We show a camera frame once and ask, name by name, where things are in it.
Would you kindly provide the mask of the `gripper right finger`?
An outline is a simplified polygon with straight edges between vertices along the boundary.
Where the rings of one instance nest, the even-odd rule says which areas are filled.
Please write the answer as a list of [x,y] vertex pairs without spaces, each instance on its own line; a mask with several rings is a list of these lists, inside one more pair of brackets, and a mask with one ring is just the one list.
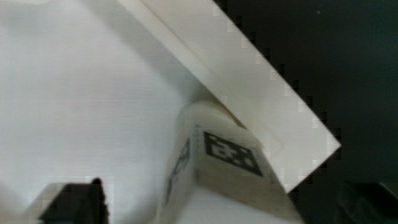
[[398,224],[398,183],[343,183],[336,224]]

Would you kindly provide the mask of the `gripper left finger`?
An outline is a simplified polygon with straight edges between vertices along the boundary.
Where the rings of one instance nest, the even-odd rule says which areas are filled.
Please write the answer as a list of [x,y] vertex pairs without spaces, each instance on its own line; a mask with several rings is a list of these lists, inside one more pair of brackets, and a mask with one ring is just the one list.
[[109,224],[102,179],[52,183],[24,213],[24,224]]

